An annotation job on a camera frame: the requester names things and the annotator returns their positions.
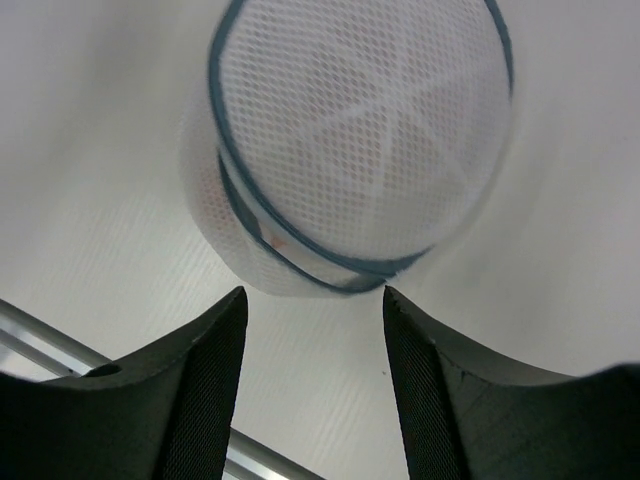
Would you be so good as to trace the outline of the blue-trimmed mesh laundry bag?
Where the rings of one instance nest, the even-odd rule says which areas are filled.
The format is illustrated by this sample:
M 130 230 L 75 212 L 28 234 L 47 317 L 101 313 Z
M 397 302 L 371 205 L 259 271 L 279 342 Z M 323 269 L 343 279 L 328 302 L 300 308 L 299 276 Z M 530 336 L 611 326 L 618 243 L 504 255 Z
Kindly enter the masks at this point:
M 514 77 L 496 1 L 231 1 L 182 126 L 190 213 L 264 293 L 376 290 L 473 212 Z

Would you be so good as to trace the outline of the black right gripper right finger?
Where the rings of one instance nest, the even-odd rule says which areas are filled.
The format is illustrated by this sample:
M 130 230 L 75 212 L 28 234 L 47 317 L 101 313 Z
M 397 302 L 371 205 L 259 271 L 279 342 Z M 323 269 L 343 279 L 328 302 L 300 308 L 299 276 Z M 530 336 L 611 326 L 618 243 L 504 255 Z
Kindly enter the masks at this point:
M 400 292 L 386 350 L 413 479 L 635 479 L 639 368 L 572 377 L 500 354 Z

